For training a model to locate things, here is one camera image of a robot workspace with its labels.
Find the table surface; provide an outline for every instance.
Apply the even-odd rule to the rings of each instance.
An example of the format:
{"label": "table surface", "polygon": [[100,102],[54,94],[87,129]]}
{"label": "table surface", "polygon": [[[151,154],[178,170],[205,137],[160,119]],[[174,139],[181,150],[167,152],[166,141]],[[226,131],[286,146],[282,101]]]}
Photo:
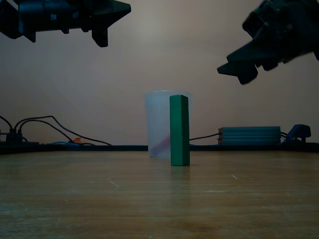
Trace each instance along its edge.
{"label": "table surface", "polygon": [[319,238],[319,154],[3,155],[0,238]]}

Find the green block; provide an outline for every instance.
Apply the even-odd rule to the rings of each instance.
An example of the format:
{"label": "green block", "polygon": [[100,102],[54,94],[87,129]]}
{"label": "green block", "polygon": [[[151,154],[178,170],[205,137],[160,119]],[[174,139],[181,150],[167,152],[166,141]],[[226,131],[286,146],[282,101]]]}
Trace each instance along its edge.
{"label": "green block", "polygon": [[169,111],[170,163],[172,166],[187,166],[190,164],[188,97],[171,96]]}

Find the white wall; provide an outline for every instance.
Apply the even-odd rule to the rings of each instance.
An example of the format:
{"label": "white wall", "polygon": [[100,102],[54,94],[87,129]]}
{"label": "white wall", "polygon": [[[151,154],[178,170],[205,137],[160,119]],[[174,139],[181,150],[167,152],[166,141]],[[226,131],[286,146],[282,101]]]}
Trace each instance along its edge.
{"label": "white wall", "polygon": [[[0,115],[12,122],[55,115],[66,127],[113,144],[146,144],[144,93],[181,89],[194,95],[191,136],[223,126],[294,124],[319,141],[319,63],[310,54],[281,64],[246,86],[219,75],[226,56],[250,40],[242,22],[258,0],[126,0],[132,13],[109,29],[109,47],[90,33],[37,33],[37,42],[0,35]],[[0,121],[2,132],[7,130]],[[29,140],[63,136],[40,123]],[[216,143],[213,138],[197,144]]]}

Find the translucent cup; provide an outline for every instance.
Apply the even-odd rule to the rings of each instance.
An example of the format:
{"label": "translucent cup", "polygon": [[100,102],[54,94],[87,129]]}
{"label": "translucent cup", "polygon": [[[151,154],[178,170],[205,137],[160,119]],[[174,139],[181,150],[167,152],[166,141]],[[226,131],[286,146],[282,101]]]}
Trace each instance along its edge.
{"label": "translucent cup", "polygon": [[150,157],[170,158],[169,97],[188,97],[189,115],[192,95],[185,91],[164,90],[145,94],[145,108],[148,122],[148,146]]}

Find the wire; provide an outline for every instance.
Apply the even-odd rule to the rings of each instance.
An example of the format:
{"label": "wire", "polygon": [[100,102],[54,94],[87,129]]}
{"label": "wire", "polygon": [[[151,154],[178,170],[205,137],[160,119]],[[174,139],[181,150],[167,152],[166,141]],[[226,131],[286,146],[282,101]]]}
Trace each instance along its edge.
{"label": "wire", "polygon": [[63,141],[54,142],[54,143],[48,143],[48,144],[50,144],[50,145],[55,145],[55,144],[64,144],[64,145],[79,146],[79,144],[77,144],[77,143],[69,143],[69,142],[63,142]]}
{"label": "wire", "polygon": [[12,129],[12,125],[10,124],[9,121],[7,121],[7,120],[6,120],[4,117],[2,117],[2,116],[0,116],[0,119],[2,119],[4,122],[6,122],[6,123],[9,125],[10,129]]}
{"label": "wire", "polygon": [[199,138],[191,138],[189,141],[198,140],[198,139],[202,139],[202,138],[210,138],[210,137],[214,137],[214,136],[217,136],[217,135],[220,135],[220,134],[216,133],[216,134],[212,134],[212,135],[209,135],[209,136],[204,136],[204,137],[199,137]]}
{"label": "wire", "polygon": [[33,120],[33,119],[27,120],[27,121],[25,121],[25,122],[23,122],[23,123],[21,124],[19,130],[22,130],[22,127],[23,127],[26,123],[28,123],[28,122],[41,122],[41,123],[45,123],[45,124],[51,126],[52,128],[54,128],[56,131],[59,131],[59,132],[60,132],[61,134],[63,134],[69,141],[73,142],[73,140],[72,140],[69,136],[67,136],[65,133],[63,133],[61,130],[59,130],[58,128],[54,127],[54,126],[51,125],[50,123],[45,122],[45,121],[42,121],[42,120],[36,120],[36,119],[34,119],[34,120]]}
{"label": "wire", "polygon": [[52,118],[52,119],[54,119],[54,121],[57,122],[57,124],[58,124],[62,129],[66,130],[66,131],[68,131],[69,133],[72,133],[72,134],[74,134],[74,135],[76,135],[76,136],[78,136],[78,137],[81,137],[81,138],[84,138],[84,139],[87,139],[87,140],[90,140],[90,141],[94,141],[94,142],[104,143],[104,144],[107,144],[107,145],[111,146],[110,143],[107,143],[107,142],[104,142],[104,141],[100,141],[100,140],[96,140],[96,139],[92,139],[92,138],[88,138],[88,137],[84,137],[84,136],[82,136],[82,135],[80,135],[80,134],[78,134],[78,133],[75,133],[75,132],[73,132],[73,131],[67,129],[67,128],[64,127],[54,116],[43,116],[43,117],[33,117],[33,118],[23,119],[23,120],[20,120],[18,123],[16,123],[16,125],[15,125],[14,128],[16,129],[16,128],[19,126],[20,123],[22,123],[22,122],[24,122],[24,121],[26,121],[26,120],[33,120],[33,119],[34,119],[34,120],[38,120],[38,119],[46,119],[46,118]]}
{"label": "wire", "polygon": [[286,133],[284,133],[284,132],[280,132],[281,133],[281,137],[282,138],[287,138],[287,134]]}

